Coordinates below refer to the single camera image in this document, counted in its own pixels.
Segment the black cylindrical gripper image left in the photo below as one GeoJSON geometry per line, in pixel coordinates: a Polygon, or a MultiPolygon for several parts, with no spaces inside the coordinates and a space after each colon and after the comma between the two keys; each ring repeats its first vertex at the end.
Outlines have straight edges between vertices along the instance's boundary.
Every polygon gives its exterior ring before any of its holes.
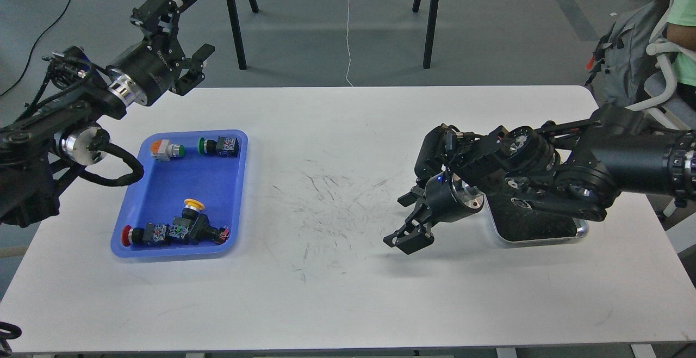
{"type": "Polygon", "coordinates": [[[184,96],[205,78],[206,60],[215,51],[203,44],[191,58],[183,57],[177,40],[181,13],[197,0],[147,0],[133,8],[130,23],[144,38],[107,66],[109,92],[125,107],[139,103],[150,107],[167,91],[184,96]],[[155,40],[162,36],[164,40],[155,40]]]}

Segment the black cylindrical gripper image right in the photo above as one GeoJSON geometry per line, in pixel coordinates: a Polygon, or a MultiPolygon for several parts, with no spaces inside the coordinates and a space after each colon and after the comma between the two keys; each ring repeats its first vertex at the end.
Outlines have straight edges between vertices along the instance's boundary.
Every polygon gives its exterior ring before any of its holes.
{"type": "Polygon", "coordinates": [[[383,237],[383,243],[410,255],[434,242],[432,225],[452,223],[481,211],[484,194],[459,176],[435,176],[397,198],[402,207],[415,206],[402,227],[383,237]]]}

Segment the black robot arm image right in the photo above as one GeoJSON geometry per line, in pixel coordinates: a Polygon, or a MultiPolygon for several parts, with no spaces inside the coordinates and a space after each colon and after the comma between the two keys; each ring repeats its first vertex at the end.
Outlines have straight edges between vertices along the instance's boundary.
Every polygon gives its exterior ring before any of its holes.
{"type": "Polygon", "coordinates": [[[414,172],[415,185],[398,199],[414,209],[383,237],[406,254],[433,244],[438,223],[476,214],[495,195],[529,214],[596,222],[622,192],[669,195],[684,207],[694,200],[694,130],[659,127],[610,104],[539,129],[481,135],[441,124],[425,135],[414,172]]]}

